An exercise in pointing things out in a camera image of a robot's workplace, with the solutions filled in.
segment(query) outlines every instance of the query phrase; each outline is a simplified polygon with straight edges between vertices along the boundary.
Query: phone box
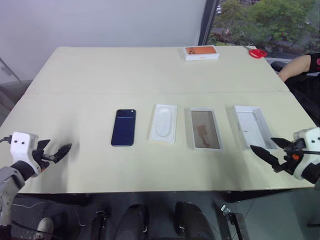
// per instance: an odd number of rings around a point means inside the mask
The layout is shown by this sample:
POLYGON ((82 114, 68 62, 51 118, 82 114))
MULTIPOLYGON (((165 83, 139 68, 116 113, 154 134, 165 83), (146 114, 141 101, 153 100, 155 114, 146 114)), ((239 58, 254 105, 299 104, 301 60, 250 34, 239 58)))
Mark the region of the phone box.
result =
POLYGON ((272 135, 260 107, 234 106, 233 113, 246 148, 255 145, 268 150, 277 149, 277 145, 271 140, 272 135))
POLYGON ((186 46, 182 51, 186 61, 218 59, 220 55, 214 45, 186 46))
POLYGON ((188 111, 191 119, 192 147, 202 151, 222 151, 222 141, 212 108, 191 107, 188 111))

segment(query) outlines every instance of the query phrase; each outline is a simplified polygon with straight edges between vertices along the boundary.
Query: cable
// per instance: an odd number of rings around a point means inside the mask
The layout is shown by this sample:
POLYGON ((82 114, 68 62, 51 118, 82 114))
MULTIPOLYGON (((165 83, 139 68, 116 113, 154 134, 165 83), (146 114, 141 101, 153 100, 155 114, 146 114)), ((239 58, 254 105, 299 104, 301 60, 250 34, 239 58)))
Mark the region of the cable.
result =
POLYGON ((26 209, 32 209, 34 206, 37 206, 38 204, 45 204, 45 203, 46 202, 41 201, 41 202, 33 204, 32 206, 25 206, 25 205, 20 205, 20 204, 13 204, 13 206, 24 207, 26 209))
POLYGON ((74 206, 74 213, 75 213, 75 215, 77 216, 78 224, 79 224, 80 227, 85 227, 85 226, 86 226, 85 224, 81 224, 81 223, 80 223, 80 217, 79 217, 79 215, 78 215, 78 213, 77 213, 77 211, 76 211, 76 207, 77 207, 77 206, 74 206))
POLYGON ((30 228, 30 227, 21 225, 20 223, 17 223, 17 222, 14 221, 14 220, 12 220, 12 223, 13 223, 14 225, 16 225, 17 227, 20 227, 20 228, 22 228, 22 229, 27 229, 27 230, 34 231, 34 232, 40 233, 40 234, 46 234, 46 235, 48 235, 48 236, 51 236, 52 238, 59 239, 59 240, 63 240, 63 239, 62 239, 61 237, 59 237, 59 236, 53 235, 53 234, 48 233, 48 232, 45 232, 45 231, 39 231, 39 230, 30 228))
POLYGON ((4 138, 0 139, 0 143, 7 141, 9 144, 11 144, 12 135, 5 136, 4 138))
POLYGON ((304 154, 315 154, 320 155, 320 151, 302 151, 304 154))

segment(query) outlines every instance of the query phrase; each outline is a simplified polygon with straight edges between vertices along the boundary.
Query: black sleeve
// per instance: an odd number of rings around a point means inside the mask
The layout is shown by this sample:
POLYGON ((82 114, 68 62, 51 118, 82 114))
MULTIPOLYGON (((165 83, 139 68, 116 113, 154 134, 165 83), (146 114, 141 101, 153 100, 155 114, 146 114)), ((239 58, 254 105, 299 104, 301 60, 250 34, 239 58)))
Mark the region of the black sleeve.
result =
POLYGON ((320 53, 309 54, 311 57, 309 73, 320 72, 320 53))

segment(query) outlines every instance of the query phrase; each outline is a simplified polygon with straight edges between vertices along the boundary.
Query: shoe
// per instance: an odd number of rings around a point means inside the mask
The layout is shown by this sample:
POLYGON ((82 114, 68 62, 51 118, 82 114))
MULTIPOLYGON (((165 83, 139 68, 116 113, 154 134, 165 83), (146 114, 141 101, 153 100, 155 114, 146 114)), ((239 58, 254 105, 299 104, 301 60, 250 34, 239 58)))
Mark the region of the shoe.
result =
MULTIPOLYGON (((49 217, 44 217, 38 224, 38 231, 52 234, 54 232, 54 221, 49 217)), ((48 234, 36 232, 34 235, 34 240, 51 240, 51 236, 48 234)))

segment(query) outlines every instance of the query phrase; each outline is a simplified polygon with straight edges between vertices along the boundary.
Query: white wall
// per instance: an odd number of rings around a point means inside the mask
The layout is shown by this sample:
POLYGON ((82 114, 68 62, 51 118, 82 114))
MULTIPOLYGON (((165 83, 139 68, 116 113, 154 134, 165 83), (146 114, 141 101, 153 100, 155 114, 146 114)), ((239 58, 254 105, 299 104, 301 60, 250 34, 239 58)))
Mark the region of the white wall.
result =
POLYGON ((1 0, 0 56, 31 80, 68 47, 198 44, 206 0, 1 0))

